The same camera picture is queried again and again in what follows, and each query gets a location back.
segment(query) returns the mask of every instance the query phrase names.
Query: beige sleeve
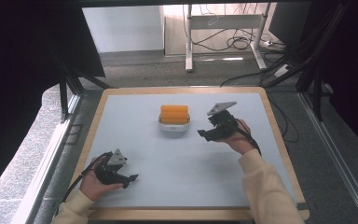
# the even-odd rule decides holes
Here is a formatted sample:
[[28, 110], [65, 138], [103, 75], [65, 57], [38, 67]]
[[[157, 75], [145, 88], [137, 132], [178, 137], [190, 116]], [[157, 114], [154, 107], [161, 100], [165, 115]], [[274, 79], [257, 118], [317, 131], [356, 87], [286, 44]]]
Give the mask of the beige sleeve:
[[59, 213], [51, 223], [87, 223], [89, 221], [87, 214], [93, 204], [94, 202], [79, 190], [70, 201], [60, 205]]
[[256, 149], [245, 153], [239, 163], [244, 172], [243, 190], [255, 223], [304, 223], [279, 173], [264, 162]]

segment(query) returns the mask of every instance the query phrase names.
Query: hand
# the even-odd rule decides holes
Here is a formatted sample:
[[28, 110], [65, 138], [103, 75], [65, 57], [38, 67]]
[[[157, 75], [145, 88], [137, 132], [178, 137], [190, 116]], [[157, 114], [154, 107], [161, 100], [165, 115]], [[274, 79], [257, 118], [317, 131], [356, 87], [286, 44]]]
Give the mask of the hand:
[[97, 161], [92, 169], [84, 175], [83, 181], [80, 184], [80, 191], [93, 202], [98, 201], [101, 196], [108, 191], [123, 188], [123, 184], [105, 185], [101, 183], [94, 172], [94, 168], [98, 165], [98, 163], [99, 162]]
[[[248, 127], [246, 122], [243, 119], [237, 120], [238, 127], [247, 133], [251, 133], [251, 129]], [[220, 139], [216, 142], [224, 142], [227, 143], [232, 149], [239, 152], [241, 155], [246, 152], [254, 149], [255, 147], [240, 133], [235, 132], [230, 137], [225, 139]]]

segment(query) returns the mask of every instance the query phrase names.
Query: cable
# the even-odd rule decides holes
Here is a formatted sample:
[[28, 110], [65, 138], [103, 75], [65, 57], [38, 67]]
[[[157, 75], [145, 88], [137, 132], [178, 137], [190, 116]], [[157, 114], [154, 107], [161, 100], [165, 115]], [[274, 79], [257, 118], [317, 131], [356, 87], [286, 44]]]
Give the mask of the cable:
[[[278, 104], [275, 102], [275, 100], [273, 99], [273, 97], [271, 95], [267, 94], [267, 97], [269, 99], [269, 101], [271, 102], [272, 105], [274, 105], [278, 111], [281, 113], [283, 120], [284, 120], [284, 129], [281, 131], [281, 135], [284, 141], [286, 142], [290, 142], [290, 143], [296, 143], [298, 142], [299, 139], [299, 132], [297, 127], [295, 126], [295, 124], [289, 119], [289, 117], [286, 115], [286, 113], [283, 112], [283, 110], [278, 106]], [[292, 139], [287, 139], [284, 138], [289, 130], [289, 123], [293, 126], [293, 128], [296, 131], [296, 138], [294, 140]]]

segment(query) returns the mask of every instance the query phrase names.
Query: white wall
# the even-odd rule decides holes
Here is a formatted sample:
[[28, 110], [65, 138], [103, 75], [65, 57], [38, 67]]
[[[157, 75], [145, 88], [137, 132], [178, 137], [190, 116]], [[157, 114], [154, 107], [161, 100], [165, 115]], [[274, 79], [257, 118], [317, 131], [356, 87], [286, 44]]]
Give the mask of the white wall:
[[162, 6], [83, 8], [99, 53], [164, 49]]

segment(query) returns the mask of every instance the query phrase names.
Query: orange block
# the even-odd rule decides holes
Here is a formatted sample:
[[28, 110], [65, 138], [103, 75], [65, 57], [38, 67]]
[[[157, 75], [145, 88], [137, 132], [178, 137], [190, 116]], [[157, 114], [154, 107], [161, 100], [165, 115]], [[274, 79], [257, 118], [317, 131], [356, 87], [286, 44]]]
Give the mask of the orange block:
[[162, 105], [160, 122], [164, 124], [186, 124], [188, 123], [187, 105]]
[[188, 114], [187, 105], [162, 105], [161, 112], [184, 112]]

